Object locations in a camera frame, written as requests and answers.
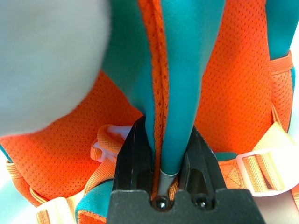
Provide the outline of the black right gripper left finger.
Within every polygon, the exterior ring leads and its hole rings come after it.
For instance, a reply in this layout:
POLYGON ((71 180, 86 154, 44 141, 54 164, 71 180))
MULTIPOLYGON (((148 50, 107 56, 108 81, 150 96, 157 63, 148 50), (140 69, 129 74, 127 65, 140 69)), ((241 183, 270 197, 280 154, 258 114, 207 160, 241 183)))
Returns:
POLYGON ((140 117, 130 129, 117 156, 113 190, 152 190, 152 150, 140 117))

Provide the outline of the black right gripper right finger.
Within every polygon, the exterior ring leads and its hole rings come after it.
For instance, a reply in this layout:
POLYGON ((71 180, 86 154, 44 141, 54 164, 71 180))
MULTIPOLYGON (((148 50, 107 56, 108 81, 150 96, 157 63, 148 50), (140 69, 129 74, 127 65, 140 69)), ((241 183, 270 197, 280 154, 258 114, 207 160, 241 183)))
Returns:
POLYGON ((194 127, 182 161, 179 188, 192 197, 204 194, 214 198, 216 190, 225 187, 215 154, 194 127))

